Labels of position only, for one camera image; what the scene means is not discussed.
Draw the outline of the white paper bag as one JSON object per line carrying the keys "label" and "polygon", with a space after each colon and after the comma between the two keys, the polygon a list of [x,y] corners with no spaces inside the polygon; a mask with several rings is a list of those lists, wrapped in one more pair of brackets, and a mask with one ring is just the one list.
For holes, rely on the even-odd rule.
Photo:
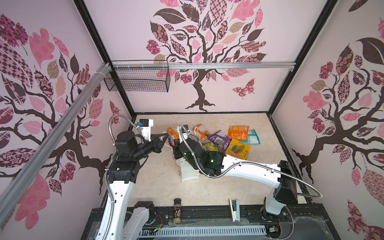
{"label": "white paper bag", "polygon": [[174,158],[174,160],[175,160],[177,170],[182,182],[191,181],[191,180],[200,178],[199,172],[195,170],[186,160],[184,160],[183,158],[179,160],[176,160]]}

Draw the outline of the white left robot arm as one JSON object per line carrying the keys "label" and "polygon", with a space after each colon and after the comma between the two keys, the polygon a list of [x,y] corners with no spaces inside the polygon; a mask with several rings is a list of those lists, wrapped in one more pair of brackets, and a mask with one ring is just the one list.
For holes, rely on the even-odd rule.
{"label": "white left robot arm", "polygon": [[155,219],[152,201],[137,202],[127,220],[127,208],[139,171],[151,153],[161,153],[167,134],[153,134],[146,140],[133,131],[118,134],[116,154],[108,167],[106,187],[109,194],[99,231],[98,240],[135,240],[147,222]]}

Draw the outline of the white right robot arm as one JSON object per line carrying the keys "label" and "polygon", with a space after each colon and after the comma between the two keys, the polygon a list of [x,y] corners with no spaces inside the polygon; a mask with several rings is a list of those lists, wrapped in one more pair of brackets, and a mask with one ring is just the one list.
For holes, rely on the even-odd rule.
{"label": "white right robot arm", "polygon": [[278,216],[285,206],[298,204],[296,180],[287,161],[261,164],[244,161],[216,151],[206,151],[198,142],[187,139],[179,144],[183,158],[208,178],[238,177],[272,187],[264,202],[264,212]]}

